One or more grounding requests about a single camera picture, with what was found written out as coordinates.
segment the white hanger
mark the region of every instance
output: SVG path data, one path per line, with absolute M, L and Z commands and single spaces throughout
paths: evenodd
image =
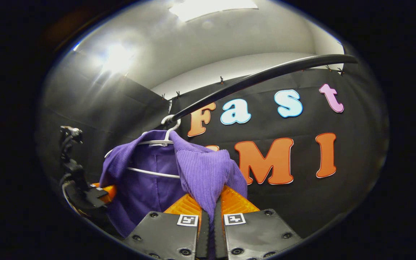
M 163 120 L 161 121 L 161 124 L 164 125 L 165 122 L 169 118 L 171 118 L 172 116 L 173 115 L 168 115 L 168 116 L 164 117 Z M 170 131 L 176 130 L 180 125 L 181 125 L 181 120 L 178 120 L 176 122 L 176 125 L 174 127 L 172 127 L 172 128 L 170 128 L 170 129 L 167 130 L 164 140 L 149 140 L 149 141 L 146 141 L 146 142 L 138 143 L 137 145 L 146 144 L 146 143 L 150 143 L 151 142 L 151 143 L 158 143 L 158 144 L 163 144 L 164 146 L 167 146 L 168 143 L 170 143 L 170 144 L 173 143 L 173 141 L 169 140 Z M 111 151 L 113 151 L 113 149 L 110 150 L 109 152 L 107 152 L 106 155 L 104 156 L 104 158 L 107 158 L 107 155 L 109 155 L 111 153 Z
M 172 116 L 173 116 L 173 115 L 168 115 L 168 116 L 166 116 L 165 118 L 163 118 L 163 120 L 161 121 L 161 124 L 162 124 L 162 125 L 164 125 L 164 124 L 165 124 L 165 122 L 166 122 L 169 118 L 171 118 Z M 173 143 L 173 141 L 169 140 L 169 138 L 170 138 L 170 132 L 171 132 L 171 131 L 173 131 L 173 130 L 176 130 L 176 129 L 180 126 L 180 125 L 181 125 L 181 120 L 178 120 L 178 121 L 176 122 L 176 125 L 175 125 L 174 127 L 172 127 L 172 128 L 170 128 L 170 129 L 168 129 L 168 130 L 167 130 L 167 132 L 166 132 L 166 134 L 165 134 L 165 139 L 164 139 L 164 140 L 148 140 L 148 141 L 145 141 L 145 142 L 138 143 L 137 145 L 157 143 L 157 144 L 164 144 L 164 146 L 167 146 L 167 145 L 168 145 L 168 143 Z M 162 177 L 168 177 L 168 178 L 180 179 L 180 176 L 178 176 L 178 175 L 172 175 L 172 174 L 166 174 L 166 173 L 156 173 L 156 172 L 145 171 L 145 170 L 141 170 L 141 169 L 137 169 L 137 168 L 132 168 L 132 167 L 127 167 L 127 169 L 128 169 L 128 170 L 135 171 L 135 172 L 140 172 L 140 173 L 151 174 L 151 175 L 154 175 L 154 176 L 162 176 Z

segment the clip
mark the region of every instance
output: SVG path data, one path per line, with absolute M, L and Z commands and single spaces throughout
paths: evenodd
M 343 76 L 343 74 L 345 74 L 345 72 L 341 69 L 341 68 L 338 68 L 339 69 L 339 71 L 338 72 L 340 72 L 341 73 L 341 75 Z

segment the pink letter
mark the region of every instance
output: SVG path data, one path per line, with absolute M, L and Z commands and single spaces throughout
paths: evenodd
M 336 113 L 341 113 L 343 112 L 343 110 L 345 110 L 345 107 L 343 107 L 343 104 L 338 103 L 335 97 L 335 95 L 337 94 L 337 91 L 333 88 L 330 88 L 328 84 L 324 84 L 322 87 L 320 87 L 319 92 L 325 94 L 328 104 L 333 109 L 333 111 L 335 111 Z

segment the corduroy fabric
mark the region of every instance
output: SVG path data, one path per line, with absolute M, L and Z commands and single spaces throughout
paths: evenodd
M 224 185 L 246 198 L 247 184 L 236 163 L 226 150 L 213 151 L 188 143 L 170 132 L 174 145 L 149 146 L 138 143 L 163 140 L 166 131 L 152 130 L 131 143 L 114 148 L 104 161 L 100 186 L 117 185 L 117 195 L 107 215 L 117 231 L 127 237 L 149 211 L 164 211 L 189 193 L 208 213 L 210 230 L 216 201 Z M 147 171 L 179 175 L 180 180 L 138 173 Z

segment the orange gripper pad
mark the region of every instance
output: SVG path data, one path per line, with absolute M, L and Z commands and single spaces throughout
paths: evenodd
M 95 185 L 96 187 L 99 187 L 99 183 L 93 183 L 93 185 Z M 102 189 L 104 191 L 107 191 L 109 194 L 106 195 L 106 196 L 103 196 L 103 197 L 101 197 L 99 199 L 102 200 L 105 203 L 112 202 L 113 198 L 117 194 L 117 187 L 115 185 L 110 185 L 110 186 L 104 187 Z
M 221 192 L 221 214 L 250 213 L 259 211 L 248 199 L 234 191 L 231 187 L 224 185 Z
M 173 205 L 171 205 L 164 213 L 168 214 L 184 214 L 184 215 L 198 215 L 198 231 L 202 223 L 202 208 L 195 201 L 190 194 L 185 194 Z

